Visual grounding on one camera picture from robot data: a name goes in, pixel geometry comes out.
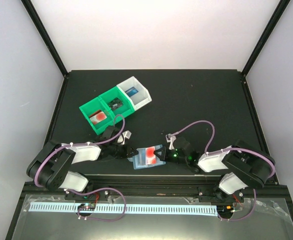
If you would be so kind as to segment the white red-dot card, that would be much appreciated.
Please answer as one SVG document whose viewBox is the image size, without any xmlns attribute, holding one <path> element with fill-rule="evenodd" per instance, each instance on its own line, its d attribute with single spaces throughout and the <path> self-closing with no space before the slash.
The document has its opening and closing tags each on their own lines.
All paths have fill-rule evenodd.
<svg viewBox="0 0 293 240">
<path fill-rule="evenodd" d="M 154 153 L 155 150 L 156 150 L 155 146 L 150 146 L 145 149 L 145 164 L 148 167 L 155 167 L 160 164 L 159 159 Z"/>
<path fill-rule="evenodd" d="M 93 125 L 97 125 L 106 119 L 107 115 L 100 109 L 89 116 L 89 120 Z"/>
</svg>

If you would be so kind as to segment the blue card holder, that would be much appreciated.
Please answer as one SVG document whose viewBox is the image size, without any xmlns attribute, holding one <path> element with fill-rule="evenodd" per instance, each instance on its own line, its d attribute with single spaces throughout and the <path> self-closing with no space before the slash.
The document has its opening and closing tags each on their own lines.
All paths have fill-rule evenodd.
<svg viewBox="0 0 293 240">
<path fill-rule="evenodd" d="M 156 147 L 156 150 L 163 147 L 162 144 L 159 145 L 154 145 Z M 160 164 L 156 166 L 147 166 L 146 165 L 146 148 L 138 148 L 138 155 L 135 155 L 133 158 L 128 158 L 128 160 L 133 164 L 133 169 L 134 170 L 139 170 L 139 169 L 147 169 L 147 168 L 152 168 L 152 167 L 157 167 L 157 166 L 162 166 L 165 165 L 165 161 L 159 160 Z"/>
</svg>

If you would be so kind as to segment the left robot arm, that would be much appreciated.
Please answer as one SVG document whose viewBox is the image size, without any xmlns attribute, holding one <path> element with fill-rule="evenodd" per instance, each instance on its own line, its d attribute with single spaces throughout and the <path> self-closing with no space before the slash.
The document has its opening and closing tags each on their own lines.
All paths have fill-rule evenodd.
<svg viewBox="0 0 293 240">
<path fill-rule="evenodd" d="M 49 191 L 67 189 L 76 191 L 83 200 L 90 199 L 94 187 L 88 178 L 79 172 L 71 171 L 74 164 L 94 162 L 106 157 L 115 159 L 132 158 L 138 150 L 128 144 L 130 131 L 120 132 L 115 126 L 108 126 L 93 142 L 59 143 L 47 142 L 26 169 L 26 175 L 38 187 Z"/>
</svg>

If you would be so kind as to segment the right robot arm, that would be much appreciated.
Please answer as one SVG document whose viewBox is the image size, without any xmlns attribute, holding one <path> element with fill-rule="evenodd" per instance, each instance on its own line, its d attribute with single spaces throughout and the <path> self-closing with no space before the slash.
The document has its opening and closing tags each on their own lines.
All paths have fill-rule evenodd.
<svg viewBox="0 0 293 240">
<path fill-rule="evenodd" d="M 199 194 L 216 203 L 229 202 L 242 189 L 262 189 L 276 173 L 275 160 L 268 154 L 238 140 L 226 148 L 197 152 L 185 138 L 179 137 L 171 147 L 160 147 L 152 154 L 164 162 L 185 165 L 194 174 L 222 171 L 212 188 L 201 188 Z"/>
</svg>

